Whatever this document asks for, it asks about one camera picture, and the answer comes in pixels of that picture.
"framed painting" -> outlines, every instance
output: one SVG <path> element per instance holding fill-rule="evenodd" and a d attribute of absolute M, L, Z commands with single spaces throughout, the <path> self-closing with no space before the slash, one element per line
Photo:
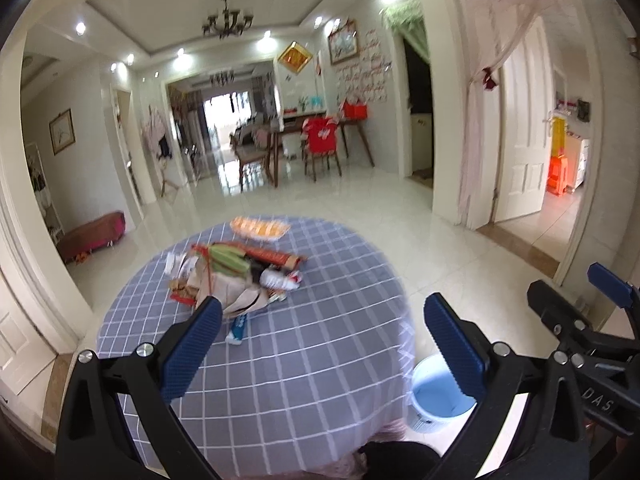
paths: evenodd
<path fill-rule="evenodd" d="M 359 54 L 358 30 L 356 22 L 349 20 L 329 35 L 329 55 L 331 64 L 343 62 Z"/>
<path fill-rule="evenodd" d="M 74 123 L 71 118 L 71 108 L 62 112 L 49 123 L 49 133 L 51 134 L 51 145 L 53 146 L 54 155 L 57 155 L 76 142 Z"/>
<path fill-rule="evenodd" d="M 291 70 L 294 74 L 299 74 L 302 69 L 313 59 L 313 54 L 297 41 L 291 43 L 278 58 L 278 62 Z"/>

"white bucket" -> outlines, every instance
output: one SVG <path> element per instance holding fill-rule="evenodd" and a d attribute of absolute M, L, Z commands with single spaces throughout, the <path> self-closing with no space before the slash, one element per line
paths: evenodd
<path fill-rule="evenodd" d="M 442 354 L 414 368 L 407 424 L 418 433 L 435 433 L 465 415 L 476 400 L 460 391 Z"/>

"checkered tablecloth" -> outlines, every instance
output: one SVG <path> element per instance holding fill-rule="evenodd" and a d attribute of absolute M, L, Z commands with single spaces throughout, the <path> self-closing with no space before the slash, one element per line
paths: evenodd
<path fill-rule="evenodd" d="M 189 391 L 172 403 L 223 478 L 336 462 L 406 410 L 414 330 L 385 257 L 340 224 L 284 220 L 291 229 L 274 245 L 308 256 L 302 286 L 249 316 L 240 346 L 225 343 L 223 323 Z M 169 250 L 233 238 L 221 224 Z M 165 259 L 158 254 L 119 293 L 98 336 L 101 358 L 158 341 L 189 317 L 169 298 Z M 143 459 L 160 466 L 130 397 L 122 402 Z"/>

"blue gripper pad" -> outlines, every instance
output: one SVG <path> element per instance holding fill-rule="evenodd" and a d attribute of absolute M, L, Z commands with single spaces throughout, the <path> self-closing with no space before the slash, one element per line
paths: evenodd
<path fill-rule="evenodd" d="M 187 322 L 190 325 L 164 362 L 161 371 L 160 394 L 167 404 L 187 392 L 220 331 L 222 305 L 216 298 L 209 296 L 193 314 L 193 319 Z"/>
<path fill-rule="evenodd" d="M 424 301 L 424 323 L 442 353 L 460 390 L 481 402 L 486 395 L 486 364 L 465 335 L 460 318 L 441 294 L 431 294 Z"/>
<path fill-rule="evenodd" d="M 609 269 L 601 264 L 591 264 L 587 270 L 587 277 L 591 285 L 607 296 L 621 308 L 631 308 L 633 305 L 633 287 L 622 281 Z"/>

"white door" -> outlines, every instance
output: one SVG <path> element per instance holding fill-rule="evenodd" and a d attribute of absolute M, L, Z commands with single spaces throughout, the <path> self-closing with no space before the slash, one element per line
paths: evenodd
<path fill-rule="evenodd" d="M 538 212 L 545 197 L 554 110 L 553 70 L 542 18 L 503 67 L 502 173 L 495 222 Z"/>
<path fill-rule="evenodd" d="M 17 395 L 55 357 L 0 274 L 0 380 Z"/>

